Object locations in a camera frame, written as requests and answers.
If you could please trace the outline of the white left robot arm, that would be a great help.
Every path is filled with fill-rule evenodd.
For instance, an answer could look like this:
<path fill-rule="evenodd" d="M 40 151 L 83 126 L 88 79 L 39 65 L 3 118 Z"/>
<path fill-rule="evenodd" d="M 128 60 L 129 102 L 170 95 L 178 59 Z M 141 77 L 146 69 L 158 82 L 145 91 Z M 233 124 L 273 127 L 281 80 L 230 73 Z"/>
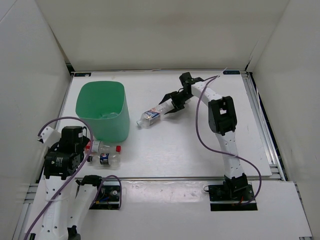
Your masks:
<path fill-rule="evenodd" d="M 44 156 L 46 209 L 39 240 L 79 240 L 80 226 L 93 201 L 103 198 L 101 176 L 86 175 L 80 181 L 74 180 L 85 163 L 88 143 L 81 126 L 66 126 Z"/>

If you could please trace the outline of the clear bottle red label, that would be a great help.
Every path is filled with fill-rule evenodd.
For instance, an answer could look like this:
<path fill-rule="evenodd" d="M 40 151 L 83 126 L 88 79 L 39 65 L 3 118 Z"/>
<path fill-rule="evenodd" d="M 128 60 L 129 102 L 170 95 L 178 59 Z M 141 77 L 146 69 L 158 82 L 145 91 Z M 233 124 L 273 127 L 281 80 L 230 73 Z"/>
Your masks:
<path fill-rule="evenodd" d="M 91 151 L 93 153 L 120 153 L 122 150 L 122 147 L 120 145 L 107 145 L 105 142 L 100 141 L 100 140 L 93 140 L 92 142 L 90 141 L 84 150 L 87 152 L 91 147 Z"/>

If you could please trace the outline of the clear bottle blue cap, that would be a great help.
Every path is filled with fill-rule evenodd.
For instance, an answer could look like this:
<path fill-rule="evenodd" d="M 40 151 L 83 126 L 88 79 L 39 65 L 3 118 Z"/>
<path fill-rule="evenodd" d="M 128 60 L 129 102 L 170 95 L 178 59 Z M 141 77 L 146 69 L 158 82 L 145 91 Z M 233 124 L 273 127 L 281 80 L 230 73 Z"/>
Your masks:
<path fill-rule="evenodd" d="M 100 119 L 112 119 L 116 118 L 119 114 L 116 112 L 110 112 L 110 113 L 102 113 L 99 118 Z"/>

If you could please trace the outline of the clear bottle blue white label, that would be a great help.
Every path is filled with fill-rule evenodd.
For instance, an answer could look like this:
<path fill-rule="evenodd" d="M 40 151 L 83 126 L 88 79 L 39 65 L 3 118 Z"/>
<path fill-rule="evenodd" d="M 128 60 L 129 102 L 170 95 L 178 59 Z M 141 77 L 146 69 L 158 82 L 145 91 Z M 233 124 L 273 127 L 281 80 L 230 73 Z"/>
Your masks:
<path fill-rule="evenodd" d="M 173 109 L 173 104 L 169 101 L 158 104 L 157 106 L 142 113 L 139 120 L 136 121 L 139 128 L 147 129 L 156 124 L 167 112 Z"/>

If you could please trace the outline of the clear Pepsi bottle black cap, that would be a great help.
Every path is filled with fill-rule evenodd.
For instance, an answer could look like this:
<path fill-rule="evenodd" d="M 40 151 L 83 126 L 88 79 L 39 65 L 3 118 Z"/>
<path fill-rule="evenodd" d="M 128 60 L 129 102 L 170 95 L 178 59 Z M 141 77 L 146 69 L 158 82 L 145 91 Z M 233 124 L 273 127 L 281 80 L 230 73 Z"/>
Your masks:
<path fill-rule="evenodd" d="M 95 169 L 116 170 L 120 167 L 120 155 L 115 153 L 90 155 L 87 163 Z"/>

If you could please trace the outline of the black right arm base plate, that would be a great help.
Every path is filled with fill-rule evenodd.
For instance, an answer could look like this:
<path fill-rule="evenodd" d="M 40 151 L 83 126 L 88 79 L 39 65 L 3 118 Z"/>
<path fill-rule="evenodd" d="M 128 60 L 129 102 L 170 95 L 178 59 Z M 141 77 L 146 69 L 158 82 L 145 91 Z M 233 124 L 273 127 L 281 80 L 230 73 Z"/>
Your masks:
<path fill-rule="evenodd" d="M 254 197 L 251 184 L 242 192 L 231 197 L 221 185 L 207 185 L 203 190 L 209 194 L 211 212 L 238 212 L 238 211 L 257 211 L 255 200 L 247 203 Z"/>

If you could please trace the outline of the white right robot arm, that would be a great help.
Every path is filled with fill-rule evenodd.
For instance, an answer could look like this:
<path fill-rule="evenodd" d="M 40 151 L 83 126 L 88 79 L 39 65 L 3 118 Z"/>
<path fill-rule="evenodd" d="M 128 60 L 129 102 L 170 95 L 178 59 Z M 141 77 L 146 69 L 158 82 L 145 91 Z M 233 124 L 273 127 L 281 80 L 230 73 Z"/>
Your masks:
<path fill-rule="evenodd" d="M 175 113 L 185 108 L 185 104 L 192 97 L 198 98 L 196 113 L 199 113 L 200 103 L 208 108 L 208 125 L 215 134 L 224 162 L 224 193 L 230 200 L 236 200 L 244 195 L 248 186 L 247 176 L 241 166 L 236 145 L 237 116 L 234 101 L 231 96 L 221 96 L 209 88 L 218 76 L 202 79 L 192 77 L 189 72 L 183 73 L 179 80 L 182 88 L 164 95 L 161 104 L 171 104 L 165 114 Z"/>

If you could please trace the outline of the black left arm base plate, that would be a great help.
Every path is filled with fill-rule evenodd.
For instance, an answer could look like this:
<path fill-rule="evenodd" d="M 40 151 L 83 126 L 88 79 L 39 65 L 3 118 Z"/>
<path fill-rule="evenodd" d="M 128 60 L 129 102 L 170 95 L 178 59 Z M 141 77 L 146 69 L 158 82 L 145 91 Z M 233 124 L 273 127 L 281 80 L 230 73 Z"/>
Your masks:
<path fill-rule="evenodd" d="M 118 181 L 103 183 L 90 210 L 120 210 L 122 205 L 122 187 Z"/>

